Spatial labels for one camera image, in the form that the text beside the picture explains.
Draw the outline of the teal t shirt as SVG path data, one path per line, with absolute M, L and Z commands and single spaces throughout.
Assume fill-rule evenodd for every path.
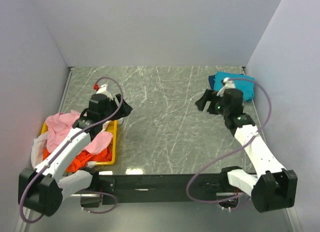
M 248 80 L 255 80 L 253 77 L 246 76 L 244 74 L 235 74 L 235 73 L 228 73 L 224 71 L 218 71 L 215 75 L 215 85 L 214 85 L 214 91 L 219 91 L 222 87 L 222 80 L 226 77 L 229 77 L 231 79 L 248 79 Z M 245 102 L 251 101 L 254 96 L 254 83 L 249 82 L 247 80 L 235 80 L 234 81 L 235 86 L 237 89 L 241 90 L 243 92 L 243 100 Z

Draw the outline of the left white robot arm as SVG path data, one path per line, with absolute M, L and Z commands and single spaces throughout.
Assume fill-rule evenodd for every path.
M 109 98 L 103 93 L 91 96 L 88 107 L 80 114 L 60 145 L 35 168 L 25 168 L 18 178 L 19 213 L 26 219 L 23 208 L 52 216 L 62 202 L 81 190 L 100 192 L 100 176 L 91 168 L 81 168 L 70 176 L 63 177 L 67 167 L 103 129 L 107 121 L 127 117 L 132 107 L 123 93 Z

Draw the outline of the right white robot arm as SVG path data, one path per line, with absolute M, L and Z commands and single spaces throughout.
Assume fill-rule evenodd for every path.
M 224 124 L 241 144 L 249 157 L 256 175 L 246 173 L 239 166 L 221 170 L 219 185 L 230 192 L 237 188 L 251 197 L 260 213 L 291 208 L 295 204 L 298 176 L 287 170 L 272 154 L 262 139 L 254 120 L 244 112 L 243 92 L 236 88 L 226 89 L 223 96 L 206 89 L 195 105 L 203 111 L 221 115 Z

